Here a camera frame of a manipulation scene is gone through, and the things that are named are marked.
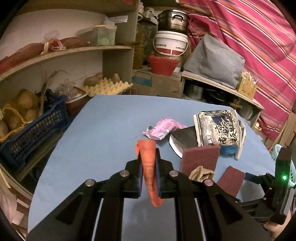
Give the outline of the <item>maroon scouring pad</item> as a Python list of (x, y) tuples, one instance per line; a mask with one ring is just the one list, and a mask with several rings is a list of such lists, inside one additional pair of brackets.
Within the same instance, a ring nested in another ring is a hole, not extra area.
[(217, 185), (229, 195), (236, 197), (241, 189), (244, 178), (244, 172), (229, 166), (219, 179)]
[(180, 172), (189, 177), (198, 166), (215, 172), (220, 155), (220, 146), (203, 146), (184, 149)]

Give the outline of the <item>blue plastic bag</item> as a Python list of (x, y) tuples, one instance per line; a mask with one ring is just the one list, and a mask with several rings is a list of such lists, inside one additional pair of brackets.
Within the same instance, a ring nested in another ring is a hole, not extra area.
[(221, 146), (220, 147), (220, 154), (224, 156), (231, 156), (235, 155), (238, 151), (237, 145), (230, 145), (230, 146)]

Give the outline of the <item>orange carrot piece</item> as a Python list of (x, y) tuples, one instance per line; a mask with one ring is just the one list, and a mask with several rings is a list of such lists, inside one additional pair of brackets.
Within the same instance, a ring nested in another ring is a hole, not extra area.
[(159, 198), (156, 180), (156, 142), (153, 140), (138, 140), (135, 146), (136, 157), (140, 156), (143, 166), (145, 185), (154, 207), (160, 207), (163, 200)]

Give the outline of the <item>black white snack bag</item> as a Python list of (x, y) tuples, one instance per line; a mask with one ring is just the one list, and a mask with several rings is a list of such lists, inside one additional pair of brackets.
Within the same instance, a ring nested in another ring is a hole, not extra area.
[(199, 147), (237, 145), (234, 155), (239, 160), (246, 139), (246, 126), (238, 119), (236, 110), (202, 111), (193, 115)]

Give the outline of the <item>pink foil wrapper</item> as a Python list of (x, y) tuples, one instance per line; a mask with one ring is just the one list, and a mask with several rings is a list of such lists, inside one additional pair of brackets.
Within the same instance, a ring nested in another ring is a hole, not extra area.
[(179, 122), (171, 119), (165, 118), (160, 120), (156, 126), (148, 127), (146, 131), (142, 132), (146, 137), (154, 141), (163, 140), (170, 131), (186, 128), (185, 125), (180, 124)]

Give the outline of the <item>light blue plastic basket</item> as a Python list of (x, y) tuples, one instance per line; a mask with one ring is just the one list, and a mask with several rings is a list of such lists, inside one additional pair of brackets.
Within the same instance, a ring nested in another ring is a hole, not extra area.
[(287, 184), (288, 188), (295, 189), (295, 164), (292, 160), (291, 148), (276, 144), (271, 152), (275, 162), (275, 177)]

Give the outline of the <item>brown crumpled paper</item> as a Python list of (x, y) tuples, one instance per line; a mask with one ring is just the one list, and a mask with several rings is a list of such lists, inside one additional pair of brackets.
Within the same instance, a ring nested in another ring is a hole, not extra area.
[(189, 179), (197, 182), (203, 182), (206, 179), (214, 180), (215, 173), (203, 166), (198, 166), (189, 175)]

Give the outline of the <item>light blue table cloth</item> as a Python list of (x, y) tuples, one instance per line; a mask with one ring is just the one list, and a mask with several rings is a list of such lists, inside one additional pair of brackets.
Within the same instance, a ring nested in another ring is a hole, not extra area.
[[(109, 179), (136, 158), (143, 131), (165, 118), (193, 126), (193, 115), (230, 109), (177, 98), (98, 95), (74, 118), (53, 150), (39, 178), (29, 212), (31, 231), (85, 180)], [(220, 156), (215, 182), (232, 166), (244, 173), (274, 175), (275, 163), (259, 136), (246, 125), (241, 157)], [(126, 199), (122, 240), (177, 240), (174, 200), (153, 207), (145, 184), (139, 199)]]

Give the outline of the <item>black white sponge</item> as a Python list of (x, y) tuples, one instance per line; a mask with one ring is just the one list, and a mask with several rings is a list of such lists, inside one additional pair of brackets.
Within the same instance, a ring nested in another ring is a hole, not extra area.
[(170, 132), (169, 144), (173, 151), (182, 158), (184, 149), (198, 146), (195, 127), (191, 126)]

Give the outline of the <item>dark blue plastic crate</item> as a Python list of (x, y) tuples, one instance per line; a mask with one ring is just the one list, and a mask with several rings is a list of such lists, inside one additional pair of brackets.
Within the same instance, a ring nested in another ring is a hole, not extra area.
[(20, 172), (26, 165), (25, 159), (34, 149), (55, 132), (69, 126), (66, 96), (47, 89), (46, 98), (45, 113), (1, 143), (1, 164), (10, 172)]

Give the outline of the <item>yellow utensil holder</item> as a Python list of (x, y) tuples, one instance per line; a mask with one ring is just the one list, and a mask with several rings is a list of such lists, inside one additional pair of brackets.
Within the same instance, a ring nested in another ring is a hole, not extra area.
[(242, 70), (240, 80), (237, 85), (237, 91), (248, 99), (253, 99), (255, 92), (257, 90), (257, 80), (254, 79), (254, 76), (247, 72), (246, 70)]

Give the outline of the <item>yellow egg tray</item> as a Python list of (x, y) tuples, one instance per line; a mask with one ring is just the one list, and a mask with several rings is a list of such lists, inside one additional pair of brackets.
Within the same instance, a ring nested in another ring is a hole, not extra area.
[(84, 90), (90, 97), (96, 95), (120, 95), (131, 89), (133, 84), (129, 84), (127, 81), (113, 82), (111, 79), (102, 79), (98, 84), (94, 86), (80, 86), (80, 89)]

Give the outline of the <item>grey low shelf cabinet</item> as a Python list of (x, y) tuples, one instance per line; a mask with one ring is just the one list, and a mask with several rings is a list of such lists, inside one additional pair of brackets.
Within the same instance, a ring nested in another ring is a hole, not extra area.
[(264, 107), (255, 99), (247, 98), (237, 90), (189, 71), (182, 72), (182, 98), (205, 103), (229, 106), (255, 129)]

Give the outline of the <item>cardboard box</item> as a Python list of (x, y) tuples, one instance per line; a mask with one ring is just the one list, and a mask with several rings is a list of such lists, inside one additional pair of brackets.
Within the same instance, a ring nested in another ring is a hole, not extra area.
[(183, 93), (181, 74), (178, 72), (165, 76), (154, 74), (149, 68), (133, 70), (131, 94), (181, 98)]

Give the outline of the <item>red plastic basin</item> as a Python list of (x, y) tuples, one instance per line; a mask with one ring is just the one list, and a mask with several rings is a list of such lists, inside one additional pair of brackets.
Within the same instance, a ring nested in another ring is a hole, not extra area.
[(148, 56), (148, 61), (152, 69), (152, 73), (158, 75), (170, 76), (178, 66), (179, 61), (166, 57), (158, 57), (154, 55)]

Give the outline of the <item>grey cloth covered appliance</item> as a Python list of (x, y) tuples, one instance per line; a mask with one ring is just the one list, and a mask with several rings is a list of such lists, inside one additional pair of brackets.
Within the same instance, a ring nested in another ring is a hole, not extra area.
[(235, 89), (244, 64), (245, 59), (240, 54), (206, 34), (184, 64), (184, 70)]

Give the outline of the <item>white plastic bucket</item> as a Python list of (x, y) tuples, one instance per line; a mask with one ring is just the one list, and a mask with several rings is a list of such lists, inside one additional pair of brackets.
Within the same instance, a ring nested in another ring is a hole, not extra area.
[(173, 31), (157, 31), (153, 40), (156, 52), (165, 56), (181, 56), (188, 45), (187, 35)]

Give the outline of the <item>clear plastic container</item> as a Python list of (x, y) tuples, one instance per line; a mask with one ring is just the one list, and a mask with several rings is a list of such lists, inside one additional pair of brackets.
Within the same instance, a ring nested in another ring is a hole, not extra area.
[(78, 30), (75, 35), (93, 46), (109, 46), (115, 44), (116, 30), (115, 25), (96, 25)]

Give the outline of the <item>red striped curtain cloth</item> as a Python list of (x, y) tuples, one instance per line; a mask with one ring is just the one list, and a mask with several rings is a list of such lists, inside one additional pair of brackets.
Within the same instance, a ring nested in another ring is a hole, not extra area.
[(255, 99), (263, 106), (259, 123), (274, 140), (295, 102), (295, 32), (271, 1), (184, 1), (195, 48), (206, 34), (217, 37), (244, 60), (257, 81)]

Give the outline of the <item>yellow oil jug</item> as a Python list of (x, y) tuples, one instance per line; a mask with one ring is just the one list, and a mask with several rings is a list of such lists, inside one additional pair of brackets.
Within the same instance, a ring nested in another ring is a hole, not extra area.
[(133, 69), (141, 69), (148, 65), (148, 56), (154, 54), (153, 38), (158, 27), (150, 19), (138, 14), (137, 33), (133, 56)]

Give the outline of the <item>steel cooking pot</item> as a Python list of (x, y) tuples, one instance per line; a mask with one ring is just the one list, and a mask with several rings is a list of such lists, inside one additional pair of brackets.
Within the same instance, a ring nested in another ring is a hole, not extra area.
[(191, 18), (184, 11), (168, 9), (157, 16), (158, 31), (171, 31), (187, 34)]

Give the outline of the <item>wooden wall shelf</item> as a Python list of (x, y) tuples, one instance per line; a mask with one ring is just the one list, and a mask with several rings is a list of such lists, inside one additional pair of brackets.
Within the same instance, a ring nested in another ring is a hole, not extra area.
[[(91, 98), (80, 86), (130, 83), (137, 15), (138, 1), (1, 1), (1, 143), (45, 113), (47, 89), (66, 96), (69, 120)], [(114, 45), (76, 37), (96, 25), (117, 27)], [(1, 168), (21, 183), (64, 130), (34, 149), (20, 172)]]

